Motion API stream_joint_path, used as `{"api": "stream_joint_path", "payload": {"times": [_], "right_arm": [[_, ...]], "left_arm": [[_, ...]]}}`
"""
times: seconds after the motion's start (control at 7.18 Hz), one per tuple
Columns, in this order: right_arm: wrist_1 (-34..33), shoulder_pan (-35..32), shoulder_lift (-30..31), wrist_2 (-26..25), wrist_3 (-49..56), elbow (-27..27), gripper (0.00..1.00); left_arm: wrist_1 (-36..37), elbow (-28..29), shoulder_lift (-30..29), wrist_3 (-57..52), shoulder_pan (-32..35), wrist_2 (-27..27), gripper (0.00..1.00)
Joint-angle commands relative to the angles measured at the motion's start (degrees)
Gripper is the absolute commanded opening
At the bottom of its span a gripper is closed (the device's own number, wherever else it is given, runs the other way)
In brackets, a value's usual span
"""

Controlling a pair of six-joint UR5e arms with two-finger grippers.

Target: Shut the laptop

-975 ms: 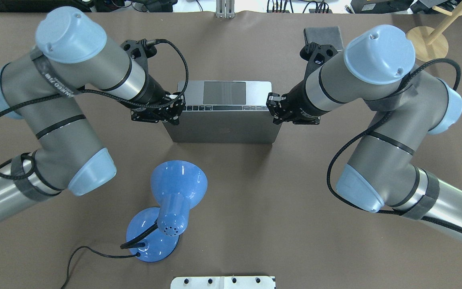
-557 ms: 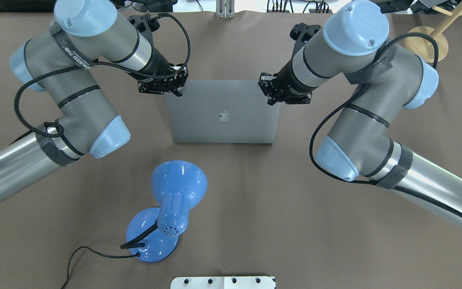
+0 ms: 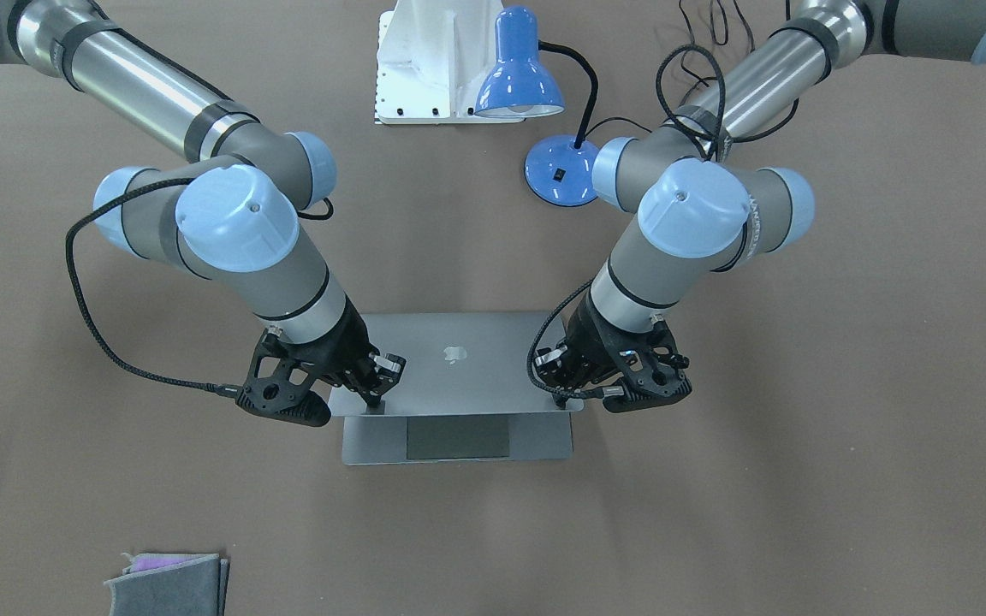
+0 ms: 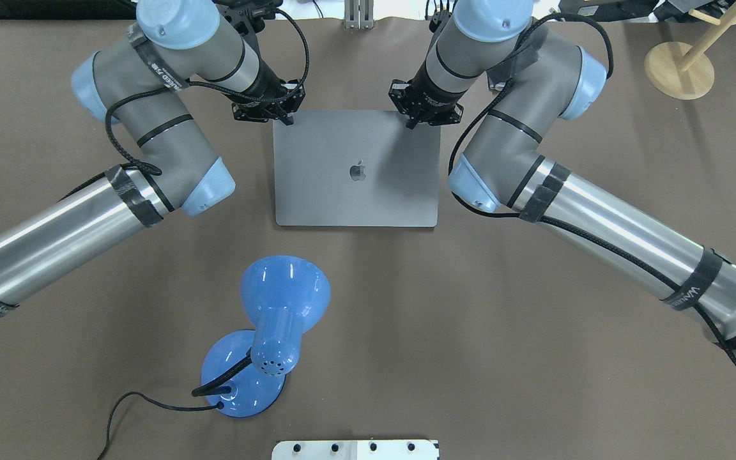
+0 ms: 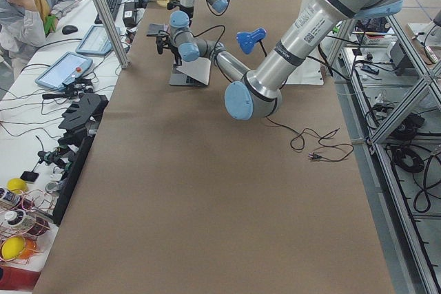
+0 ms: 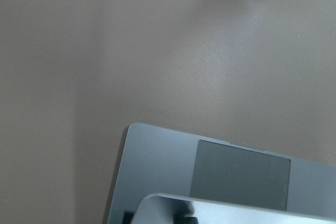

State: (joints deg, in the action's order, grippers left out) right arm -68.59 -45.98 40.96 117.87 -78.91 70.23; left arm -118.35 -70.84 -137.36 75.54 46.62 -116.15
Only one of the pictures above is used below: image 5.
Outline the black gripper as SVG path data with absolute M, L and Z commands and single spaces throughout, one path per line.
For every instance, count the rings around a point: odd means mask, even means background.
M 178 48 L 176 46 L 171 45 L 170 51 L 172 52 L 172 54 L 174 56 L 174 64 L 177 66 L 182 65 L 182 58 L 179 54 Z

